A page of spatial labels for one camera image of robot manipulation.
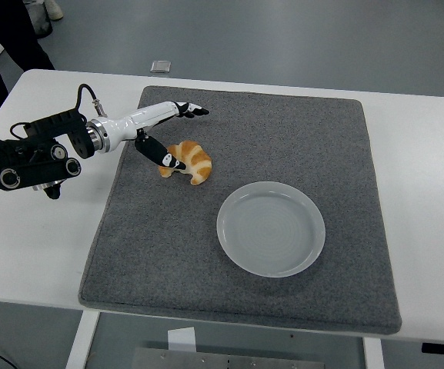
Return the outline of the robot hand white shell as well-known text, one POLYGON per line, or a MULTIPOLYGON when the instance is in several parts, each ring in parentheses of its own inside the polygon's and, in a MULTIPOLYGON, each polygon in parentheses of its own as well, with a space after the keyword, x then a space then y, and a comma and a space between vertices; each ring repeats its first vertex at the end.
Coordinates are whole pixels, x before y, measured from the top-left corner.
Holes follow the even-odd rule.
POLYGON ((154 139, 149 130, 174 117, 194 118, 208 113, 207 109, 190 102, 164 101, 140 108, 123 118, 98 117, 88 126, 97 134, 95 150, 100 153, 113 151, 121 142, 133 140, 136 150, 156 165, 185 170, 184 162, 154 139))

